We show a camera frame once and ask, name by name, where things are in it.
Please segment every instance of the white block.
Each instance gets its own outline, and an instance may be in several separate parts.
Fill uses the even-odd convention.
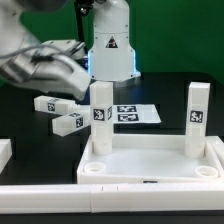
[[[0,140],[0,173],[12,156],[11,141],[9,139]]]
[[[192,82],[189,87],[185,155],[204,156],[210,84]]]
[[[80,107],[80,105],[77,105],[73,100],[52,98],[48,96],[40,96],[35,98],[34,106],[36,111],[59,115],[72,113]]]
[[[52,120],[53,133],[61,137],[79,131],[90,125],[90,108],[82,106],[71,114]]]
[[[92,107],[113,104],[113,83],[97,81],[90,85]]]
[[[113,122],[91,124],[91,135],[93,141],[109,141],[113,137]]]
[[[112,152],[113,83],[97,81],[90,86],[91,133],[94,153]]]

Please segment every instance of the black table surface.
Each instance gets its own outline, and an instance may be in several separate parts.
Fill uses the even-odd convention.
[[[204,73],[145,73],[139,84],[114,90],[114,104],[155,104],[160,124],[115,125],[115,133],[184,134],[188,87],[211,83],[206,134],[224,140],[224,86]],[[60,137],[52,133],[55,114],[35,112],[33,99],[43,94],[4,85],[0,88],[0,138],[10,138],[13,156],[0,185],[76,184],[76,169],[90,127]],[[51,96],[73,99],[71,95]],[[80,104],[89,104],[89,92]],[[224,223],[223,211],[108,214],[0,215],[2,223]]]

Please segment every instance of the white plastic container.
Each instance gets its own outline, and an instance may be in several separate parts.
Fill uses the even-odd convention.
[[[110,155],[98,156],[90,136],[77,170],[79,184],[220,182],[224,177],[210,138],[201,158],[185,156],[184,135],[114,134],[112,146]],[[93,163],[104,164],[104,171],[99,166],[86,172]]]
[[[72,113],[80,107],[80,105],[77,105],[73,100],[52,98],[48,96],[39,96],[35,98],[34,106],[36,111],[58,115]]]

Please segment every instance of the circular hole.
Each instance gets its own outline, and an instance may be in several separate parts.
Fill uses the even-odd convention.
[[[104,163],[88,163],[84,166],[84,172],[91,174],[99,174],[106,172],[106,165]]]
[[[211,166],[198,166],[195,173],[197,177],[201,178],[218,178],[218,171]]]

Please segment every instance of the lying white block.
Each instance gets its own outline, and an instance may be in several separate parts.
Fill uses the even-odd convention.
[[[73,100],[52,98],[48,96],[39,96],[35,98],[34,106],[36,111],[59,115],[72,113],[80,107],[80,105],[77,105]]]
[[[190,158],[204,155],[209,92],[209,83],[190,84],[185,140],[185,155]]]
[[[69,135],[90,125],[88,106],[79,107],[73,113],[52,120],[53,133],[61,137]]]
[[[11,141],[9,139],[0,140],[0,173],[12,156]]]

